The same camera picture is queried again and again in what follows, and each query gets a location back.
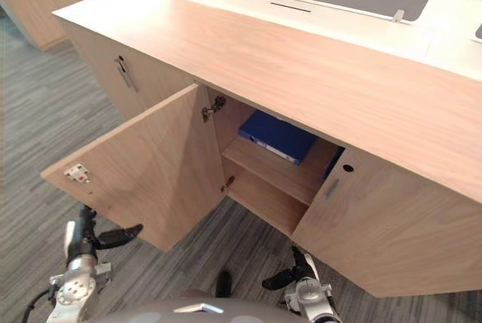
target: blue binder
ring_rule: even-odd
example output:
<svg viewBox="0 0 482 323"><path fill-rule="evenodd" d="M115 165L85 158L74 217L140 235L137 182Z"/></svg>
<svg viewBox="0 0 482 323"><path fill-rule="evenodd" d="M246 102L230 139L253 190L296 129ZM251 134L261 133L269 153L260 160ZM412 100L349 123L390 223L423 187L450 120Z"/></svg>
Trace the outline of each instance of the blue binder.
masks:
<svg viewBox="0 0 482 323"><path fill-rule="evenodd" d="M299 165L317 137L276 117L256 111L238 134L278 156Z"/></svg>

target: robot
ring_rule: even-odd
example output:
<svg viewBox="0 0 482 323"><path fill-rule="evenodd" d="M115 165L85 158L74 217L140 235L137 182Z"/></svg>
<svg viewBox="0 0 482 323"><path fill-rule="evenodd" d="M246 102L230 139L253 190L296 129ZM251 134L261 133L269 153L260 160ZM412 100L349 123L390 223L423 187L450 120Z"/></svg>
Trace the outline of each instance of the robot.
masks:
<svg viewBox="0 0 482 323"><path fill-rule="evenodd" d="M53 311L47 323L80 323L92 317L99 302L100 291L112 280L110 263L98 264L97 250L117 248L135 239L142 231L141 224L128 229L116 229L96 236L96 212L88 206L81 208L77 221L67 223L64 249L67 270L49 279L49 288L29 304L23 323L40 297L48 294ZM138 309L116 312L95 323L341 323L334 305L331 286L319 281L313 259L292 247L294 266L265 279L263 287L275 291L296 282L287 292L288 310L277 309L259 302L229 298L230 276L218 281L217 297L194 297L162 300Z"/></svg>

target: cable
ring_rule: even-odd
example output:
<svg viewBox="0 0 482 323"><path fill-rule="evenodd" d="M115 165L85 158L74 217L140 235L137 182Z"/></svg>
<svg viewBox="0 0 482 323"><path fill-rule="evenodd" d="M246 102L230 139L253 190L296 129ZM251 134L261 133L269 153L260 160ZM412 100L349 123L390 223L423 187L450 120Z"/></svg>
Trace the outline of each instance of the cable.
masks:
<svg viewBox="0 0 482 323"><path fill-rule="evenodd" d="M50 289L45 289L44 291L41 291L40 293L38 293L37 296L32 299L32 301L27 306L27 309L25 309L25 314L23 315L22 323L27 323L27 321L29 320L30 312L35 308L35 304L37 303L37 300L39 300L49 292L50 292Z"/></svg>

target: black shoe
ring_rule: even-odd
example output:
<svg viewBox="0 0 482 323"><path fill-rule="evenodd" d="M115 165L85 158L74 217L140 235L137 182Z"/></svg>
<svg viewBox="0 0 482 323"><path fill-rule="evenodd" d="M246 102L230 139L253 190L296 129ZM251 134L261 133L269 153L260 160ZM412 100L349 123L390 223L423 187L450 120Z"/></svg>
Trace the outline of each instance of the black shoe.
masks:
<svg viewBox="0 0 482 323"><path fill-rule="evenodd" d="M229 298L231 296L231 285L233 279L231 274L223 270L219 273L218 281L216 282L216 297L217 298Z"/></svg>

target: door latch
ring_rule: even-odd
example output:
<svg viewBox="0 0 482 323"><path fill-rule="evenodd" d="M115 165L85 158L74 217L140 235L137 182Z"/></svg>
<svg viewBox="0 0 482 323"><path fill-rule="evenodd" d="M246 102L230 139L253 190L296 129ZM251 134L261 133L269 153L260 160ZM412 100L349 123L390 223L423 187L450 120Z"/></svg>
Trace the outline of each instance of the door latch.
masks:
<svg viewBox="0 0 482 323"><path fill-rule="evenodd" d="M87 183L90 182L89 178L87 177L88 172L89 170L78 163L77 165L66 170L63 174L73 181Z"/></svg>

